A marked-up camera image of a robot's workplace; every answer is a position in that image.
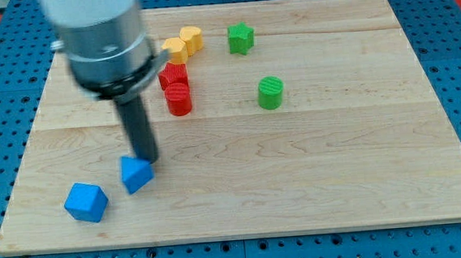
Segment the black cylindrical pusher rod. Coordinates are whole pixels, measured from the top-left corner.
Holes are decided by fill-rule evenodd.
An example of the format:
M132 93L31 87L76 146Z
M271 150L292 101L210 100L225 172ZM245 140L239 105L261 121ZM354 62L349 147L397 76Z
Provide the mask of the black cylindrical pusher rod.
M140 95L130 101L114 100L114 104L135 156L150 163L156 162L159 151Z

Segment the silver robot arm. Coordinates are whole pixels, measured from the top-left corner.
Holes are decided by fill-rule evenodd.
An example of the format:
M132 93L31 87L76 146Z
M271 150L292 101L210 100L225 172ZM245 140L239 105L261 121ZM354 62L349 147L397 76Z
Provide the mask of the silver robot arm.
M154 163L159 151L141 93L170 55L149 38L141 1L37 1L58 39L51 47L66 56L75 82L113 102L136 157Z

